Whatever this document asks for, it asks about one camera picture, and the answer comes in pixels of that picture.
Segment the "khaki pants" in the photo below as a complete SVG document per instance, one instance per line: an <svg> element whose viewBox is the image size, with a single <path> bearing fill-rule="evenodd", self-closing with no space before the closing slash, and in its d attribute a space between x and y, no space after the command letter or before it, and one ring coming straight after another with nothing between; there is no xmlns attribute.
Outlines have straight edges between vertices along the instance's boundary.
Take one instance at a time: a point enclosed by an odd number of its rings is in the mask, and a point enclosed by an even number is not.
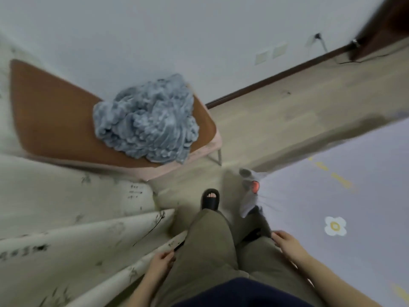
<svg viewBox="0 0 409 307"><path fill-rule="evenodd" d="M325 306L270 238L261 237L236 250L226 219L208 209L192 222L184 246L158 290L156 305L170 307L238 277L270 285L315 307Z"/></svg>

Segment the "flower pattern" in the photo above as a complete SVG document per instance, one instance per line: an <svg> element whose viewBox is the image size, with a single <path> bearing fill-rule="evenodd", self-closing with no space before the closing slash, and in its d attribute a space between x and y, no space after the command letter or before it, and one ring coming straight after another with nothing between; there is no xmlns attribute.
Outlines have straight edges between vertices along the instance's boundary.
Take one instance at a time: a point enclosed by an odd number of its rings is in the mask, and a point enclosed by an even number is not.
<svg viewBox="0 0 409 307"><path fill-rule="evenodd" d="M325 218L325 232L330 236L345 236L346 235L346 221L342 217L326 217Z"/></svg>

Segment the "brown chair seat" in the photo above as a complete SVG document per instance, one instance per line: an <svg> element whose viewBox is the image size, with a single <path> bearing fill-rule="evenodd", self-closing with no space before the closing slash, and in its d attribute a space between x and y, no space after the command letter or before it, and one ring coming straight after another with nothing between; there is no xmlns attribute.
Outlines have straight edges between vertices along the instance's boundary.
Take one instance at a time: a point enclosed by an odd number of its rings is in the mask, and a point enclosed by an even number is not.
<svg viewBox="0 0 409 307"><path fill-rule="evenodd" d="M94 134L93 94L20 60L11 64L11 102L16 131L25 151L34 156L125 168L159 167L107 147ZM216 135L216 125L195 96L193 116L199 138L191 153Z"/></svg>

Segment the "navy shirt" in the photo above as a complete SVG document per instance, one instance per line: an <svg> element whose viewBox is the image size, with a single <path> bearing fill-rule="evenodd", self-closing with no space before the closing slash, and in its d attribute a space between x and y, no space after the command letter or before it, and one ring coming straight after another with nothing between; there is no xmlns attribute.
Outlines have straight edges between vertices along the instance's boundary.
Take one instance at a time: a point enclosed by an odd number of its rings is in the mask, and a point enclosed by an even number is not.
<svg viewBox="0 0 409 307"><path fill-rule="evenodd" d="M173 307L193 306L312 307L291 294L246 278L230 280Z"/></svg>

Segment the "yellow dash pattern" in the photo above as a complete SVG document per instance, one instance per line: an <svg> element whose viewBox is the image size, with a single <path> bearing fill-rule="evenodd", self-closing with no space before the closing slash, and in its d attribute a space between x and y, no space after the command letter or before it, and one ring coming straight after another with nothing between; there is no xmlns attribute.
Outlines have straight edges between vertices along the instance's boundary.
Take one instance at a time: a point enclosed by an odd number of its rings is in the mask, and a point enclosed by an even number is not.
<svg viewBox="0 0 409 307"><path fill-rule="evenodd" d="M323 162L316 162L315 165L322 170L328 171L328 167Z"/></svg>
<svg viewBox="0 0 409 307"><path fill-rule="evenodd" d="M407 292L404 289L402 289L400 286L398 286L397 284L393 283L392 288L395 294L399 296L401 299L403 299L406 305L409 306L409 294L407 294Z"/></svg>
<svg viewBox="0 0 409 307"><path fill-rule="evenodd" d="M350 189L352 187L352 183L350 181L345 180L343 177L337 175L335 172L331 173L331 177L338 180L338 182L340 182L342 186L345 187L346 189Z"/></svg>

